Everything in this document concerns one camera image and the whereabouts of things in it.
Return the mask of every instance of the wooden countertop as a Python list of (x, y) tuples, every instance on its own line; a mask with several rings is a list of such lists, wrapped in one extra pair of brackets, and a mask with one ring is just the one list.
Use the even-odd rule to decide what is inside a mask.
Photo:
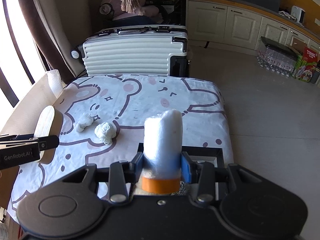
[(320, 37), (313, 33), (312, 31), (308, 30), (307, 28), (299, 25), (298, 23), (290, 20), (289, 18), (282, 16), (274, 11), (271, 11), (267, 8), (261, 7), (259, 5), (255, 5), (252, 3), (248, 3), (242, 0), (203, 0), (208, 2), (215, 2), (215, 3), (221, 3), (226, 4), (230, 6), (240, 7), (243, 9), (247, 9), (256, 13), (259, 13), (265, 17), (271, 18), (275, 21), (281, 22), (291, 28), (296, 29), (297, 31), (303, 33), (304, 35), (308, 36), (310, 39), (314, 40), (315, 42), (320, 44)]

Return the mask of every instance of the cartoon bear tablecloth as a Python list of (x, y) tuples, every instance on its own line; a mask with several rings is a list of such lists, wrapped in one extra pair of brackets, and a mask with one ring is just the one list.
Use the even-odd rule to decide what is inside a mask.
[[(50, 164), (20, 166), (8, 207), (16, 221), (19, 201), (31, 192), (87, 163), (102, 168), (132, 160), (143, 142), (145, 119), (170, 108), (182, 113), (183, 145), (222, 148), (225, 164), (233, 162), (223, 97), (211, 82), (143, 75), (85, 77), (71, 83), (54, 107), (64, 118), (60, 145)], [(90, 113), (94, 122), (77, 133), (73, 122), (82, 113)], [(116, 128), (110, 145), (101, 143), (94, 134), (95, 127), (103, 122)], [(103, 198), (107, 190), (106, 184), (100, 183), (98, 196)]]

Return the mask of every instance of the cabinet handle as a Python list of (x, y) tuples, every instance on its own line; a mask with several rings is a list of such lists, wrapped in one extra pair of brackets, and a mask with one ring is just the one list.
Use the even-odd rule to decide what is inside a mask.
[(225, 10), (225, 8), (220, 8), (220, 7), (215, 7), (215, 6), (213, 6), (213, 7), (216, 9)]
[(242, 14), (242, 12), (237, 12), (237, 11), (234, 11), (234, 10), (231, 10), (232, 12), (236, 12), (236, 13), (240, 13), (240, 14)]

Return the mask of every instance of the white cabinet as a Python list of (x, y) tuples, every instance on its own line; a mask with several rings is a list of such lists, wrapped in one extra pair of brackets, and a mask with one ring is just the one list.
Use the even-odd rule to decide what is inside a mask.
[(307, 36), (303, 35), (302, 33), (298, 32), (292, 28), (289, 28), (288, 36), (287, 36), (287, 39), (285, 40), (285, 45), (292, 46), (293, 38), (296, 38), (300, 41), (303, 41), (306, 44), (308, 44), (308, 42), (310, 40)]
[(279, 23), (277, 21), (271, 20), (266, 17), (262, 17), (260, 31), (258, 34), (258, 41), (255, 50), (258, 49), (260, 44), (261, 36), (271, 39), (273, 41), (279, 42), (281, 44), (285, 43), (288, 36), (289, 27)]
[(186, 25), (191, 40), (223, 42), (228, 7), (207, 2), (188, 2)]
[(320, 44), (316, 43), (312, 39), (309, 40), (308, 42), (308, 48), (312, 49), (316, 53), (320, 54)]
[(223, 43), (254, 49), (262, 16), (239, 8), (228, 7)]

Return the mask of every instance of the window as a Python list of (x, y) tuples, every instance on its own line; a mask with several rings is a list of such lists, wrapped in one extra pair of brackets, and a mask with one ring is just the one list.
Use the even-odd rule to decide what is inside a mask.
[(18, 0), (0, 0), (0, 130), (45, 72)]

